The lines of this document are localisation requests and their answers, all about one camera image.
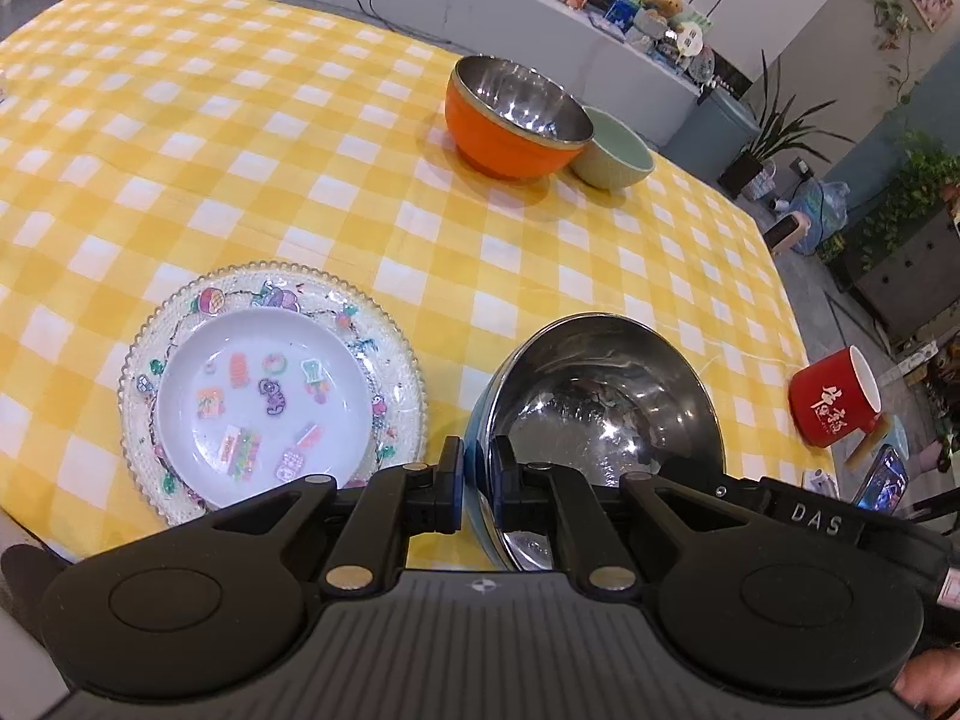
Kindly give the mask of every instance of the orange bowl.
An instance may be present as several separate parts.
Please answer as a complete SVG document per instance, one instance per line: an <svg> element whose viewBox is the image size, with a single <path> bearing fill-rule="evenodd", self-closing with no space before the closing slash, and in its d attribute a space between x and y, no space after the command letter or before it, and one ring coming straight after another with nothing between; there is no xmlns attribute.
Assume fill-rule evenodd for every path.
<svg viewBox="0 0 960 720"><path fill-rule="evenodd" d="M550 175L593 137L584 109L536 71L466 56L446 86L446 126L469 165L494 178Z"/></svg>

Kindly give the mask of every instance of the table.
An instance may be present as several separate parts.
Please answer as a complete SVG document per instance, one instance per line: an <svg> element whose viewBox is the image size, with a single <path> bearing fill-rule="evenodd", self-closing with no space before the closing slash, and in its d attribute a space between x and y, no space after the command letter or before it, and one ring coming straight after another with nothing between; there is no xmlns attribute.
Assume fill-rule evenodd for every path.
<svg viewBox="0 0 960 720"><path fill-rule="evenodd" d="M785 382L805 364L754 223L658 159L620 194L498 183L443 124L456 57L257 0L66 0L0 46L0 507L90 555L157 531L119 456L115 386L155 305L281 258L370 293L424 369L430 439L564 314L628 314L712 395L728 472L797 482ZM470 533L411 565L488 564Z"/></svg>

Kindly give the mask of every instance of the phone screen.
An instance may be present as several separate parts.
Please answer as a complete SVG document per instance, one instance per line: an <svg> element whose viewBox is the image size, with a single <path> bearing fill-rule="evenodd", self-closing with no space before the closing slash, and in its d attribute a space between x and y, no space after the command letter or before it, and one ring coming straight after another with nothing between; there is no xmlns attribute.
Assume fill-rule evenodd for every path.
<svg viewBox="0 0 960 720"><path fill-rule="evenodd" d="M904 497L906 483L904 461L893 447L883 445L854 502L861 509L891 514Z"/></svg>

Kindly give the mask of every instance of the white plate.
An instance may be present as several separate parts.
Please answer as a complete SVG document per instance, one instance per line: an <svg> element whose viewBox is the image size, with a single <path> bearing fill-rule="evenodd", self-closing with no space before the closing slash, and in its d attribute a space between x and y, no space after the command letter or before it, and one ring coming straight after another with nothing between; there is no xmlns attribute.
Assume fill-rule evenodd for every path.
<svg viewBox="0 0 960 720"><path fill-rule="evenodd" d="M234 343L243 348L233 348ZM285 351L282 343L294 346ZM237 350L247 357L251 384L234 389L229 357ZM268 354L288 358L284 372L272 377L284 395L284 410L276 415L266 413L267 396L253 389L268 378L261 375ZM211 357L215 372L207 374ZM330 375L306 391L301 362L314 359ZM271 368L279 369L278 362ZM210 386L200 386L208 376ZM361 383L365 394L358 395ZM200 389L221 391L205 394L203 418L196 416ZM279 484L277 466L291 440L304 444L299 448L306 451L298 453L304 463L288 457L285 469L295 476L329 472L342 487L362 485L383 467L419 461L426 445L424 380L400 329L347 282L288 263L222 269L168 298L128 352L118 401L124 458L144 495L171 525ZM354 410L365 429L349 422ZM242 419L232 421L237 416ZM299 435L311 423L322 428L318 442L313 442L316 432L306 439ZM224 437L226 472L217 460ZM256 462L246 473L243 459L255 437ZM239 456L230 454L234 440ZM328 456L334 446L336 456Z"/></svg>
<svg viewBox="0 0 960 720"><path fill-rule="evenodd" d="M347 346L281 308L203 324L174 352L157 393L170 466L217 507L309 473L342 487L363 460L372 419Z"/></svg>

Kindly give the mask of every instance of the green plant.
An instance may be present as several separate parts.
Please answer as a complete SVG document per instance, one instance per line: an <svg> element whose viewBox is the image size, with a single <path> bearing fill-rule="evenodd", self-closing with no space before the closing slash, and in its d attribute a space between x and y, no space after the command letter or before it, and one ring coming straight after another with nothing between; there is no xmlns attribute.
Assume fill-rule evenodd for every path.
<svg viewBox="0 0 960 720"><path fill-rule="evenodd" d="M947 153L943 143L917 130L904 133L904 162L887 187L880 207L860 225L860 264L870 271L904 244L918 223L942 202L944 186L960 183L960 156Z"/></svg>
<svg viewBox="0 0 960 720"><path fill-rule="evenodd" d="M904 92L904 87L910 80L910 55L913 50L913 33L917 28L910 22L900 0L871 1L874 4L874 26L881 32L879 48L882 52L899 50L899 41L906 35L904 67L901 68L893 62L888 63L887 70L890 74L887 76L887 83L896 89L896 105L908 105L913 89L917 86L914 83L909 92Z"/></svg>
<svg viewBox="0 0 960 720"><path fill-rule="evenodd" d="M817 247L817 256L821 262L828 263L835 260L847 248L847 241L839 230Z"/></svg>
<svg viewBox="0 0 960 720"><path fill-rule="evenodd" d="M828 132L826 129L815 127L813 124L807 124L806 118L824 110L824 108L829 108L830 105L836 103L836 100L828 100L826 103L814 105L813 108L806 109L800 116L787 122L787 114L790 112L797 96L793 95L790 100L787 100L782 109L779 107L781 65L778 60L776 62L776 92L774 92L771 100L770 71L767 68L767 57L764 52L760 52L760 59L763 62L763 113L760 114L760 135L757 135L757 138L750 143L747 151L757 158L758 162L763 162L786 148L797 148L800 151L806 151L815 157L819 157L824 162L832 162L829 157L812 148L805 139L810 135L826 135L829 138L847 141L847 143L853 143L853 140L846 135L838 135L835 132Z"/></svg>

